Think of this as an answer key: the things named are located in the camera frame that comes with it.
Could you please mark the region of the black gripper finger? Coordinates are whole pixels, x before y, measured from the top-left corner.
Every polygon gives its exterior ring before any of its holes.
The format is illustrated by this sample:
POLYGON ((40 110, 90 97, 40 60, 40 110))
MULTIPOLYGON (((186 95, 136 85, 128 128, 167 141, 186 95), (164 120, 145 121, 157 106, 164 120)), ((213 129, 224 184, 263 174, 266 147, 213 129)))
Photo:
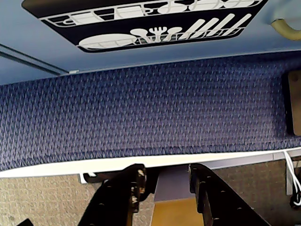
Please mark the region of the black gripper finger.
POLYGON ((222 178, 207 166, 189 166, 190 192, 195 194, 197 211, 205 226, 268 226, 222 178))
POLYGON ((133 164, 97 189, 79 226, 131 226, 146 188, 146 168, 133 164))

